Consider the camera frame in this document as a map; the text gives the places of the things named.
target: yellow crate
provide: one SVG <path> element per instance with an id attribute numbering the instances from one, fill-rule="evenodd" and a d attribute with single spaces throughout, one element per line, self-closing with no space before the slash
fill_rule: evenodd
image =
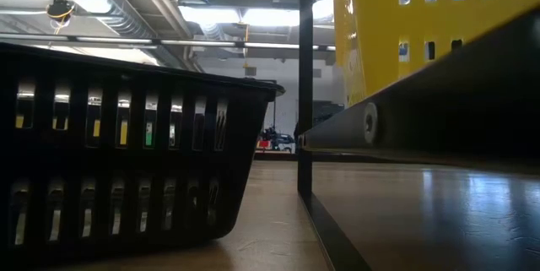
<path id="1" fill-rule="evenodd" d="M 540 0 L 334 0 L 336 62 L 343 69 L 348 105 L 426 65 L 425 44 L 435 58 L 498 24 L 538 6 Z M 400 59 L 400 43 L 408 44 Z"/>

